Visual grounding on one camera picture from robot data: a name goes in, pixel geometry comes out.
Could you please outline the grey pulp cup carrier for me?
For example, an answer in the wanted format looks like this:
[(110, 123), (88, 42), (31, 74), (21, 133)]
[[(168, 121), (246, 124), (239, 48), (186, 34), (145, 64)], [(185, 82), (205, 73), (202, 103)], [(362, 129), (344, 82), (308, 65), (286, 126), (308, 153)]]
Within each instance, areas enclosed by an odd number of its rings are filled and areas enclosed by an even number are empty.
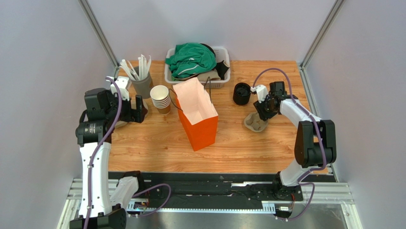
[(243, 124), (249, 130), (260, 133), (266, 129), (269, 124), (269, 121), (262, 120), (258, 114), (258, 112), (250, 113), (243, 121)]

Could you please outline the orange paper bag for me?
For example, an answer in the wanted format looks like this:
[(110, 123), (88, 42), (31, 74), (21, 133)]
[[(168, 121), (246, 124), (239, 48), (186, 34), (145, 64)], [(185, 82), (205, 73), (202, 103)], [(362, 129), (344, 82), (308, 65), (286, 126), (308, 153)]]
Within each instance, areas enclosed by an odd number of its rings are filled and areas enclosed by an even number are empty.
[(210, 94), (201, 82), (192, 78), (173, 86), (179, 119), (193, 151), (215, 143), (218, 113)]

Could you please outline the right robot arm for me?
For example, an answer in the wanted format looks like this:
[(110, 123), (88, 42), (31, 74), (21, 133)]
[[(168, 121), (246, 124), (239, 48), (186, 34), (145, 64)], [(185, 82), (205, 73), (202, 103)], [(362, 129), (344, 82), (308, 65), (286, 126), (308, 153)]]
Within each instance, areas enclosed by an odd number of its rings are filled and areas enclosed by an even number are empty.
[(284, 115), (297, 128), (294, 160), (273, 180), (272, 195), (284, 200), (299, 190), (299, 183), (312, 171), (323, 170), (336, 161), (335, 124), (304, 108), (298, 98), (289, 95), (284, 82), (251, 87), (258, 100), (254, 106), (263, 121)]

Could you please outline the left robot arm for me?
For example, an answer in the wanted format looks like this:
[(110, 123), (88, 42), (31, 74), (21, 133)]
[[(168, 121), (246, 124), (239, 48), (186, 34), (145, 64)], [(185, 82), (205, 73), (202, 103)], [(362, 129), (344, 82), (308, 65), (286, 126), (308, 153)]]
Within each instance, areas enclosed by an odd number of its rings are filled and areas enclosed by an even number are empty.
[(142, 123), (147, 114), (143, 98), (135, 97), (132, 108), (127, 91), (97, 88), (84, 95), (83, 111), (75, 135), (80, 146), (83, 168), (82, 201), (78, 217), (69, 223), (71, 229), (124, 229), (125, 208), (139, 188), (139, 171), (119, 179), (113, 194), (108, 190), (108, 160), (112, 133), (118, 121)]

